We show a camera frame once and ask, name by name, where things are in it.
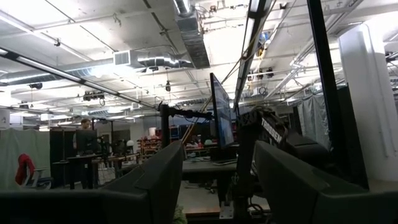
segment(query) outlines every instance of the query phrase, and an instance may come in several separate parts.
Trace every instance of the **desk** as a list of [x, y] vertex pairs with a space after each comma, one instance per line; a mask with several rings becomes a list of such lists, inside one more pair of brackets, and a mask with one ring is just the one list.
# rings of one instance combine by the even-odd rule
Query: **desk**
[[236, 163], [225, 166], [214, 165], [212, 161], [188, 162], [182, 164], [182, 180], [197, 178], [216, 179], [219, 206], [225, 201], [231, 177], [236, 172]]
[[[139, 153], [135, 153], [135, 154], [131, 154], [131, 155], [126, 155], [126, 156], [109, 156], [108, 157], [108, 161], [113, 163], [113, 167], [114, 167], [114, 174], [115, 174], [115, 178], [119, 178], [120, 175], [120, 169], [122, 168], [122, 162], [123, 161], [131, 161], [134, 158], [138, 158]], [[93, 159], [92, 163], [97, 164], [100, 162], [105, 162], [104, 159]]]
[[75, 189], [75, 166], [79, 164], [87, 164], [87, 187], [89, 189], [93, 188], [93, 159], [99, 157], [99, 155], [86, 155], [86, 156], [76, 156], [68, 157], [69, 161], [69, 187], [71, 190]]

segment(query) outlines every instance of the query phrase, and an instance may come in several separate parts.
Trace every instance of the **red jacket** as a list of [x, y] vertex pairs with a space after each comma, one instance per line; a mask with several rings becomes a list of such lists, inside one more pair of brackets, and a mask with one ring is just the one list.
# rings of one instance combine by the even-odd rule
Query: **red jacket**
[[15, 181], [17, 182], [17, 184], [22, 185], [25, 178], [27, 177], [25, 164], [29, 168], [31, 177], [33, 176], [33, 173], [35, 172], [35, 165], [33, 165], [32, 159], [30, 159], [30, 157], [24, 153], [18, 157], [18, 164], [19, 164], [19, 167], [18, 167], [17, 174], [15, 175]]

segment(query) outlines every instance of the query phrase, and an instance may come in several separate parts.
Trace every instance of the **robotic arm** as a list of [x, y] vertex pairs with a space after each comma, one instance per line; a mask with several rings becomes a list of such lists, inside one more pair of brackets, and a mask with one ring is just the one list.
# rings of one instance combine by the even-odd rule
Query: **robotic arm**
[[237, 118], [238, 124], [238, 162], [234, 186], [234, 217], [238, 220], [250, 219], [248, 198], [252, 197], [254, 183], [251, 175], [254, 144], [257, 140], [265, 141], [319, 169], [330, 172], [329, 152], [319, 143], [312, 141], [289, 129], [275, 112], [263, 106]]

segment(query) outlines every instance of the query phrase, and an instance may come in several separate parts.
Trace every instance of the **monitor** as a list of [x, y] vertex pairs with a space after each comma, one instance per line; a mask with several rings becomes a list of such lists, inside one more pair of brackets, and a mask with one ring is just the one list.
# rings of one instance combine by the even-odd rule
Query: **monitor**
[[210, 82], [218, 145], [223, 149], [234, 143], [229, 96], [213, 73]]
[[100, 145], [97, 142], [97, 131], [76, 130], [76, 148], [77, 151], [84, 154], [93, 154], [100, 151]]

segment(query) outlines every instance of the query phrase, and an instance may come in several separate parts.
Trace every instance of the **gray curtain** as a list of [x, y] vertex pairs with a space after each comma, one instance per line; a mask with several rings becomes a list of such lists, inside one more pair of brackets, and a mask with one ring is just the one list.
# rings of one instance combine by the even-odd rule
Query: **gray curtain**
[[18, 131], [6, 129], [0, 132], [0, 190], [17, 190], [15, 182], [18, 157], [27, 154], [36, 168], [48, 168], [42, 177], [50, 177], [50, 132], [33, 129]]
[[311, 96], [302, 101], [297, 108], [303, 136], [330, 149], [328, 118], [323, 95]]

